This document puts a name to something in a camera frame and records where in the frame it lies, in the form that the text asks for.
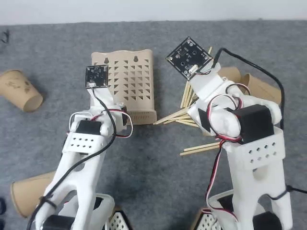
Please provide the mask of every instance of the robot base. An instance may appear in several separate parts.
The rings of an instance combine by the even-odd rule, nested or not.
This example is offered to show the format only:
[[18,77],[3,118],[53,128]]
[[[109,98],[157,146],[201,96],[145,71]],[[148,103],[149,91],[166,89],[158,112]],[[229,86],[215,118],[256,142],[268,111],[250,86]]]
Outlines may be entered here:
[[[232,207],[233,190],[215,195],[209,199],[210,205],[225,208],[233,211]],[[265,212],[262,205],[258,203],[253,218],[254,230],[282,230],[282,225],[278,217]],[[239,230],[239,224],[227,213],[213,210],[212,214],[201,213],[193,230]]]

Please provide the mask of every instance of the white perforated base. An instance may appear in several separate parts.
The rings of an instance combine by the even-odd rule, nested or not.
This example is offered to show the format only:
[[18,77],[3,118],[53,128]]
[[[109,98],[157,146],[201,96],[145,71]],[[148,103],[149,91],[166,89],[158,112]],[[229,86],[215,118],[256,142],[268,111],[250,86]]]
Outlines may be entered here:
[[221,230],[219,222],[213,215],[203,214],[196,230]]
[[100,150],[102,143],[102,136],[70,132],[63,150],[91,154]]
[[109,230],[129,230],[125,219],[120,212],[115,212],[111,221]]

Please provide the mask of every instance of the red and white wire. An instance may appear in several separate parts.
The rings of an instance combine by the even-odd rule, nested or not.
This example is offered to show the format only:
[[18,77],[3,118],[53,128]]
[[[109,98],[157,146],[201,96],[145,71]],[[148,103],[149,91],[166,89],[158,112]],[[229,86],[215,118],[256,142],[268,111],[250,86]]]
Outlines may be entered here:
[[229,94],[218,94],[218,95],[216,95],[215,97],[213,97],[209,101],[208,106],[207,106],[207,118],[208,118],[210,127],[214,131],[214,133],[216,133],[217,138],[222,139],[222,140],[231,141],[231,142],[238,142],[239,140],[241,140],[241,136],[238,136],[238,137],[235,137],[235,138],[226,136],[224,134],[218,133],[212,126],[211,119],[210,119],[211,118],[211,111],[212,111],[212,104],[213,104],[214,100],[216,100],[217,98],[222,97],[222,96],[229,98],[232,101],[232,103],[235,105],[235,109],[241,108],[243,106],[243,102],[240,98],[238,98],[238,103],[236,103],[235,98],[233,96],[229,95]]
[[[131,137],[131,135],[132,135],[132,133],[133,133],[133,123],[132,123],[131,116],[130,116],[129,114],[127,114],[126,112],[121,111],[121,110],[119,110],[119,109],[109,109],[109,111],[110,111],[110,112],[118,112],[118,113],[124,114],[124,115],[126,115],[126,116],[129,118],[129,120],[130,120],[130,124],[131,124],[131,132],[130,132],[130,134],[129,134],[129,135],[120,135],[120,134],[116,134],[116,137],[118,137],[118,138],[129,138],[129,137]],[[96,120],[98,117],[100,117],[101,115],[102,115],[102,114],[98,114],[98,115],[96,115],[96,116],[93,116],[92,119],[91,119],[91,121],[95,121],[95,120]]]
[[[217,211],[224,211],[228,214],[230,214],[236,222],[238,222],[238,218],[236,217],[236,215],[227,210],[227,209],[224,209],[224,208],[220,208],[220,207],[213,207],[212,205],[209,204],[209,195],[210,195],[210,192],[211,192],[211,189],[213,187],[213,184],[214,184],[214,181],[215,181],[215,178],[216,178],[216,174],[217,174],[217,168],[219,166],[219,162],[220,162],[220,157],[221,157],[221,152],[222,152],[222,145],[225,143],[226,141],[225,140],[222,140],[220,142],[220,148],[219,148],[219,151],[215,157],[215,161],[214,161],[214,164],[213,164],[213,169],[212,169],[212,173],[211,173],[211,177],[210,177],[210,182],[209,182],[209,185],[208,185],[208,188],[207,188],[207,191],[206,191],[206,194],[205,194],[205,199],[206,199],[206,204],[207,204],[207,207],[209,207],[210,209],[214,209],[214,210],[217,210]],[[211,210],[207,209],[207,208],[203,208],[202,209],[202,212],[203,213],[206,213],[206,214],[210,214],[211,213]]]

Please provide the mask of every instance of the wire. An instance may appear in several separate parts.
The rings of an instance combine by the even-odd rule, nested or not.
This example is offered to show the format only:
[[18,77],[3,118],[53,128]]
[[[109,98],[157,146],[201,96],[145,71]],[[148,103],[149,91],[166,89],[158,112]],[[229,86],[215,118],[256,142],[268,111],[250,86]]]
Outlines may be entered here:
[[194,73],[196,73],[197,75],[208,75],[209,73],[211,73],[211,70],[212,70],[213,68],[210,68],[210,69],[208,69],[208,70],[206,70],[206,71],[204,71],[204,72],[200,72],[200,71],[195,71]]
[[[59,185],[65,180],[65,178],[76,168],[78,167],[80,164],[88,161],[89,159],[93,158],[93,157],[96,157],[98,156],[99,154],[101,154],[102,152],[104,152],[105,150],[107,150],[111,145],[112,143],[114,142],[115,138],[116,138],[116,124],[115,124],[115,121],[112,117],[112,114],[110,113],[109,109],[107,108],[107,106],[103,103],[103,101],[101,101],[96,95],[95,95],[95,92],[94,92],[94,89],[92,88],[92,91],[93,91],[93,96],[94,98],[96,98],[99,103],[104,107],[104,109],[106,110],[107,114],[109,115],[110,119],[111,119],[111,123],[112,123],[112,126],[113,126],[113,135],[112,135],[112,139],[99,151],[97,151],[96,153],[88,156],[88,157],[85,157],[83,158],[82,160],[78,161],[77,163],[75,163],[73,166],[71,166],[67,171],[66,173],[59,179],[59,181],[49,190],[49,192],[45,195],[45,197],[49,198],[52,196],[53,192],[59,187]],[[32,213],[29,221],[28,221],[28,224],[27,224],[27,228],[26,230],[31,230],[31,226],[32,226],[32,223],[33,221],[35,220],[35,217],[38,213],[38,211],[40,210],[40,208],[44,205],[45,203],[45,199],[41,199],[39,204],[37,205],[37,207],[35,208],[34,212]]]
[[213,207],[212,205],[209,204],[209,195],[210,195],[211,189],[213,187],[213,184],[214,184],[214,181],[215,181],[215,178],[216,178],[217,168],[219,166],[219,161],[220,161],[221,152],[222,152],[222,145],[225,142],[226,142],[225,140],[222,140],[220,142],[220,148],[219,148],[219,151],[218,151],[218,153],[215,157],[215,160],[214,160],[213,169],[212,169],[212,173],[211,173],[211,177],[210,177],[210,182],[209,182],[208,188],[206,190],[205,198],[206,198],[206,204],[210,209],[214,209],[214,210],[217,210],[217,211],[224,211],[224,212],[230,214],[235,219],[235,221],[238,222],[238,218],[236,217],[236,215],[233,212],[231,212],[227,209],[224,209],[224,208]]
[[[126,115],[128,118],[129,118],[129,120],[130,120],[130,124],[131,124],[131,132],[130,132],[130,134],[129,135],[120,135],[120,134],[116,134],[116,137],[118,137],[118,138],[129,138],[129,137],[131,137],[131,135],[132,135],[132,133],[133,133],[133,123],[132,123],[132,119],[131,119],[131,116],[128,114],[128,113],[126,113],[126,112],[124,112],[124,111],[122,111],[122,110],[119,110],[119,109],[109,109],[109,111],[110,112],[118,112],[118,113],[121,113],[121,114],[124,114],[124,115]],[[98,115],[96,115],[96,116],[94,116],[92,119],[91,119],[91,121],[95,121],[98,117],[100,117],[102,114],[98,114]]]
[[246,91],[248,92],[248,94],[251,95],[249,88],[248,88],[246,85],[242,84],[242,83],[234,83],[234,84],[228,85],[228,86],[226,87],[226,89],[225,89],[225,92],[228,93],[228,89],[229,89],[231,86],[235,86],[235,85],[237,85],[237,86],[242,86],[244,89],[246,89]]
[[226,52],[228,55],[232,56],[232,57],[235,57],[243,62],[245,62],[246,64],[260,70],[261,72],[265,73],[266,75],[268,75],[270,78],[272,78],[279,86],[280,88],[280,91],[281,91],[281,95],[282,95],[282,98],[281,98],[281,105],[280,105],[280,110],[281,110],[281,113],[282,113],[282,119],[280,121],[280,128],[283,130],[284,128],[284,124],[283,124],[283,121],[284,121],[284,115],[283,115],[283,112],[284,112],[284,103],[285,103],[285,95],[284,95],[284,88],[283,88],[283,84],[279,81],[279,79],[277,77],[275,77],[273,74],[271,74],[270,72],[268,72],[267,70],[265,70],[264,68],[252,63],[251,61],[248,61],[246,60],[245,58],[241,57],[240,55],[238,54],[235,54],[235,53],[232,53],[230,52],[228,49],[226,48],[220,48],[215,57],[214,57],[214,60],[213,60],[213,64],[211,66],[211,68],[213,69],[215,67],[215,65],[217,64],[218,62],[218,59],[220,58],[220,55],[221,55],[221,52],[224,51]]

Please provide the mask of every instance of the black cable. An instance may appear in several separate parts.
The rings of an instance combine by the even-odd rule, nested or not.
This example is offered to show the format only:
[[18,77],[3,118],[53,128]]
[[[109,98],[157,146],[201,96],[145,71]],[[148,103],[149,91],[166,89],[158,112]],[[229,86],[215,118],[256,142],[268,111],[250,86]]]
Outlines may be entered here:
[[[104,146],[101,150],[97,151],[96,153],[78,161],[77,163],[75,163],[73,166],[71,166],[67,171],[66,173],[59,179],[59,181],[49,190],[49,192],[46,194],[46,198],[49,198],[52,196],[52,193],[58,188],[58,186],[65,180],[65,178],[76,168],[78,167],[80,164],[88,161],[89,159],[95,157],[95,156],[98,156],[99,154],[101,154],[102,152],[104,152],[106,149],[108,149],[112,143],[114,142],[115,138],[116,138],[116,124],[115,124],[115,121],[112,117],[112,114],[110,113],[109,109],[107,108],[107,106],[103,103],[103,101],[101,101],[96,95],[95,95],[95,92],[94,92],[94,89],[92,88],[92,91],[93,91],[93,96],[94,98],[96,98],[99,103],[104,107],[104,109],[106,110],[108,116],[110,117],[111,119],[111,122],[112,122],[112,126],[113,126],[113,135],[112,135],[112,139],[110,140],[109,143],[107,143],[106,146]],[[39,204],[37,205],[37,207],[35,208],[34,212],[32,213],[29,221],[28,221],[28,224],[27,224],[27,228],[26,230],[31,230],[31,226],[32,226],[32,223],[33,221],[35,220],[35,216],[37,215],[38,211],[40,210],[40,208],[43,206],[43,204],[46,202],[46,199],[40,199],[40,202]]]
[[282,112],[282,119],[281,119],[281,121],[280,121],[280,128],[283,130],[283,127],[284,127],[284,126],[283,126],[283,116],[284,116],[284,115],[283,115],[283,112],[284,112],[284,101],[285,101],[283,84],[279,81],[279,79],[278,79],[277,77],[275,77],[273,74],[271,74],[270,72],[268,72],[268,71],[265,70],[264,68],[262,68],[262,67],[260,67],[260,66],[258,66],[258,65],[256,65],[256,64],[254,64],[254,63],[252,63],[251,61],[246,60],[245,58],[241,57],[241,56],[238,55],[238,54],[234,54],[234,53],[230,52],[228,49],[223,48],[223,47],[220,48],[220,49],[217,51],[217,53],[216,53],[216,55],[215,55],[215,57],[214,57],[214,60],[213,60],[212,68],[214,68],[215,65],[216,65],[216,63],[218,62],[218,59],[220,58],[220,55],[221,55],[221,52],[222,52],[222,51],[224,51],[224,52],[227,53],[228,55],[233,56],[233,57],[235,57],[235,58],[237,58],[237,59],[239,59],[239,60],[245,62],[246,64],[248,64],[248,65],[250,65],[250,66],[252,66],[252,67],[254,67],[254,68],[260,70],[261,72],[265,73],[265,74],[268,75],[270,78],[272,78],[272,79],[278,84],[278,86],[279,86],[279,88],[280,88],[280,91],[281,91],[281,94],[282,94],[281,105],[280,105],[280,110],[281,110],[281,112]]
[[303,189],[299,189],[299,188],[293,188],[291,185],[287,185],[286,186],[286,190],[284,190],[280,195],[276,196],[276,197],[271,197],[270,195],[267,194],[267,196],[271,199],[271,200],[279,200],[280,198],[282,198],[284,195],[286,195],[288,192],[299,192],[299,193],[304,193],[307,194],[307,190],[303,190]]

